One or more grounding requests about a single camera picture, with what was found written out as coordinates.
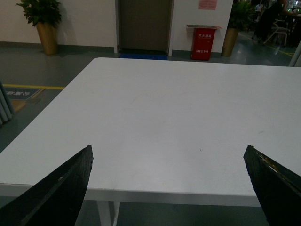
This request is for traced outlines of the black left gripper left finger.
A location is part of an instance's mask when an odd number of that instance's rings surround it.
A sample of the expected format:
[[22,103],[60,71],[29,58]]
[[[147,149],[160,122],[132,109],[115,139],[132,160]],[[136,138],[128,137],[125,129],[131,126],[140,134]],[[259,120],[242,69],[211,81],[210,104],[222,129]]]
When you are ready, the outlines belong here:
[[21,196],[0,209],[2,226],[73,226],[93,165],[92,146],[83,148]]

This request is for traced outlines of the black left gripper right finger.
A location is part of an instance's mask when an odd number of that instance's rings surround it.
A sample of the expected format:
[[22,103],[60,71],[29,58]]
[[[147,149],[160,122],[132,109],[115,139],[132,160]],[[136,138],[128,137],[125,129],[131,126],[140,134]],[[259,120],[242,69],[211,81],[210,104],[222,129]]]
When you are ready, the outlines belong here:
[[244,153],[253,189],[271,226],[301,224],[301,177],[249,145]]

